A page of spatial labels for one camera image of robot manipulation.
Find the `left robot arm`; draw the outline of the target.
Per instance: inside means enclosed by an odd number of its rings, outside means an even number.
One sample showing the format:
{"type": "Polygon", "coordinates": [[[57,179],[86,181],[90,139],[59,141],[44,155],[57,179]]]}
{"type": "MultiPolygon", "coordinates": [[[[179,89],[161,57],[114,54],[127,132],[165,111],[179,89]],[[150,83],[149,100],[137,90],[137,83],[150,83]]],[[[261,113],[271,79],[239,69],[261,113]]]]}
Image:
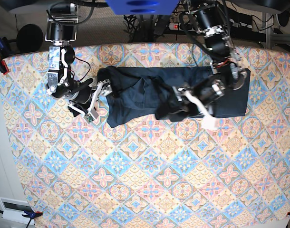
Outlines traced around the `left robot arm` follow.
{"type": "Polygon", "coordinates": [[[240,66],[241,57],[230,37],[231,26],[226,5],[215,0],[183,0],[184,11],[180,24],[186,36],[210,58],[212,73],[192,86],[172,86],[170,96],[156,110],[157,120],[182,121],[186,117],[202,115],[204,129],[217,130],[218,119],[212,104],[229,91],[240,89],[247,72],[240,66]]]}

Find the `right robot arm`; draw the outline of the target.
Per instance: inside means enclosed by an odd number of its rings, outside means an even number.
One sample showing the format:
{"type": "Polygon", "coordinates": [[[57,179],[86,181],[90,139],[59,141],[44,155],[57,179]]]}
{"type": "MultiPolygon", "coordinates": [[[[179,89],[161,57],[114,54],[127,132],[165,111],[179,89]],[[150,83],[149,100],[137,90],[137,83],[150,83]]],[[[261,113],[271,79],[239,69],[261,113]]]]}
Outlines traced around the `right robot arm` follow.
{"type": "Polygon", "coordinates": [[[74,116],[81,115],[88,123],[99,117],[95,108],[99,96],[112,93],[106,79],[91,86],[93,79],[75,79],[71,64],[77,59],[71,42],[77,38],[78,25],[88,21],[94,8],[106,7],[94,0],[63,0],[47,10],[48,27],[45,40],[51,42],[48,52],[47,94],[55,99],[68,100],[68,109],[74,116]]]}

